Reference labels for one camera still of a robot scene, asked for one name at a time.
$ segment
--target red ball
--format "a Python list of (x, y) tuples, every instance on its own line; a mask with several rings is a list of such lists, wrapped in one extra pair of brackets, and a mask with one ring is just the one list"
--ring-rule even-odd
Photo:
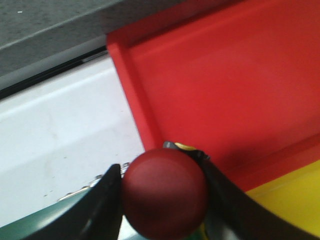
[(138, 156), (121, 187), (124, 214), (132, 227), (151, 240), (179, 240), (203, 221), (208, 187), (200, 167), (170, 148)]

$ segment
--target red tray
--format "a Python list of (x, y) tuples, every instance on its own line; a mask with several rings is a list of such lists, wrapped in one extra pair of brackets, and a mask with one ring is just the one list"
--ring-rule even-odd
[(217, 3), (189, 0), (107, 46), (145, 149), (195, 146), (247, 191), (320, 159), (320, 1)]

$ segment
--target yellow surface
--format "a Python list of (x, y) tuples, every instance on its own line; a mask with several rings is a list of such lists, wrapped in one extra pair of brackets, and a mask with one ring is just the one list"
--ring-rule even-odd
[(274, 214), (320, 237), (320, 160), (247, 194)]

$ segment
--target gray surface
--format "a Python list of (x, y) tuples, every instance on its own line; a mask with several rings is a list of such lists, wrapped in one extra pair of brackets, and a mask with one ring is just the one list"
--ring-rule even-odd
[(90, 52), (104, 34), (184, 0), (0, 0), (0, 90)]

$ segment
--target white surface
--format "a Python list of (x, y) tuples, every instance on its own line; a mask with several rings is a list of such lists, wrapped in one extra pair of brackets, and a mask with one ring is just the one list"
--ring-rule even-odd
[(106, 56), (0, 101), (0, 226), (142, 152)]

